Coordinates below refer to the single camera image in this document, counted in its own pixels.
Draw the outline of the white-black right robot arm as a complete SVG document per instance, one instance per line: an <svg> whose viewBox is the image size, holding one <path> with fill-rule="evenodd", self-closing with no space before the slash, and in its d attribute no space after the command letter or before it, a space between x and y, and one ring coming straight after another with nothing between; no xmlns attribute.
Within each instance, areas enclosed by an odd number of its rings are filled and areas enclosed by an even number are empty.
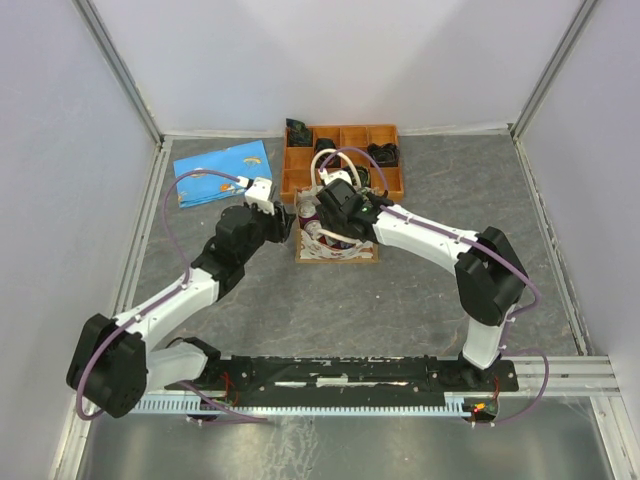
<svg viewBox="0 0 640 480"><path fill-rule="evenodd" d="M472 391L491 384L505 322L516 313L529 280L506 235L494 227L474 232L427 220L342 179L320 188L316 198L321 225L328 231L410 252L455 277L469 317L460 382Z"/></svg>

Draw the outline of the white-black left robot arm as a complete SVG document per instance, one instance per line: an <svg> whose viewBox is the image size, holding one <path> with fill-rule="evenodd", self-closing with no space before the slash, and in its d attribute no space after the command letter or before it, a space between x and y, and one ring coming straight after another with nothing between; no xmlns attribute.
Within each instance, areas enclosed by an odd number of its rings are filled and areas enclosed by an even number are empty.
<svg viewBox="0 0 640 480"><path fill-rule="evenodd" d="M209 390L221 378L219 352L199 340L160 350L158 344L198 311L224 298L244 277L245 265L265 243L284 243L296 220L280 202L265 213L255 204L226 208L214 235L175 282L114 318L95 314L84 324L66 374L81 402L120 418L149 391L190 381Z"/></svg>

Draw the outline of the burlap canvas tote bag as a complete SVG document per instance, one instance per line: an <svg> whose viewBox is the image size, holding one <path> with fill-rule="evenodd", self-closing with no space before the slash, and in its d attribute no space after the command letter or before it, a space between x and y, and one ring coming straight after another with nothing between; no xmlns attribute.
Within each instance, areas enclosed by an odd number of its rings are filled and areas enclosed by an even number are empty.
<svg viewBox="0 0 640 480"><path fill-rule="evenodd" d="M324 163L319 163L322 157L327 158L333 155L333 159L339 157L346 165L346 172L350 175L353 186L364 188L365 182L357 170L355 163L345 153L339 153L337 149L326 149L316 153L311 161L310 178L311 185L308 187L297 187L294 193L294 207L297 215L298 229L296 233L296 261L307 264L374 264L379 261L378 247L371 242L347 241L346 237L334 234L322 227L322 237L318 241L313 241L303 227L307 222L302 222L298 218L297 204L302 200L312 200L319 205L316 194L319 192L322 183L317 181L316 174L320 170L326 169Z"/></svg>

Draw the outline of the wooden compartment tray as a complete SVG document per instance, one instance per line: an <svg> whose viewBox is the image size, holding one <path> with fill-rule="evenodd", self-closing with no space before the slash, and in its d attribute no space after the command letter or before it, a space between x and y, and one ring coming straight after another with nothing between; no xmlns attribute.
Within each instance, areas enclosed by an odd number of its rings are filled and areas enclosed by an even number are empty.
<svg viewBox="0 0 640 480"><path fill-rule="evenodd" d="M372 125L310 125L312 143L308 146L289 146L290 129L287 128L284 140L283 167L280 198L284 203L292 204L294 194L311 186L311 162L315 155L315 144L319 138L330 139L337 148L355 147L367 152L370 144L383 146L393 143L400 146L397 127L392 124ZM369 171L370 183L380 193L384 190L384 179L388 183L388 197L394 202L404 198L404 179L402 160L390 166L381 166L380 174L362 153L348 151L346 155L356 166Z"/></svg>

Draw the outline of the black orange rolled sock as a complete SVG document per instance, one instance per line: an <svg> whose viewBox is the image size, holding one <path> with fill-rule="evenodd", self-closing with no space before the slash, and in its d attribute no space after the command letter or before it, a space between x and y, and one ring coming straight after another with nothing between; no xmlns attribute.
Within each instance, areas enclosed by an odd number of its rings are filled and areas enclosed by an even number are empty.
<svg viewBox="0 0 640 480"><path fill-rule="evenodd" d="M318 138L315 142L314 151L320 152L326 149L335 150L336 149L335 142L331 138L325 138L325 137Z"/></svg>

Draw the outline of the blue space-print cloth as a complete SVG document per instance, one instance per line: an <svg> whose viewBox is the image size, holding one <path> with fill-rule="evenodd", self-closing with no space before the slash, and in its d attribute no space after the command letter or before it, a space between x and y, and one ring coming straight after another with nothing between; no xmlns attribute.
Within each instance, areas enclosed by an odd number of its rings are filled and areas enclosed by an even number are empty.
<svg viewBox="0 0 640 480"><path fill-rule="evenodd" d="M234 177L272 179L267 152L261 140L178 159L173 168L176 177L193 172L176 185L180 208L243 195L245 183L238 183Z"/></svg>

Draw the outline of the dark patterned rolled sock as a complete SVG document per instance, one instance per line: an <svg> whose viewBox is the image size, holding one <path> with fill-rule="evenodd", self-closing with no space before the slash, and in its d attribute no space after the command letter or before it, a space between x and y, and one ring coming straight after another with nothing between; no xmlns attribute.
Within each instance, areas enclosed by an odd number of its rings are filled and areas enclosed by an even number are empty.
<svg viewBox="0 0 640 480"><path fill-rule="evenodd" d="M300 120L287 118L285 120L287 129L288 147L312 147L313 132L306 124Z"/></svg>

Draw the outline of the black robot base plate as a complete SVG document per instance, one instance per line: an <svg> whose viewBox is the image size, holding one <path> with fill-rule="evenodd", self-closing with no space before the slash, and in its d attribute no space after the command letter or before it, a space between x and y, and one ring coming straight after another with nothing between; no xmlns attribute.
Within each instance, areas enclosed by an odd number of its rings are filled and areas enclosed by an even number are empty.
<svg viewBox="0 0 640 480"><path fill-rule="evenodd" d="M486 372L462 358L249 357L208 363L191 382L219 391L234 406L443 405L447 394L519 390L514 363L498 359Z"/></svg>

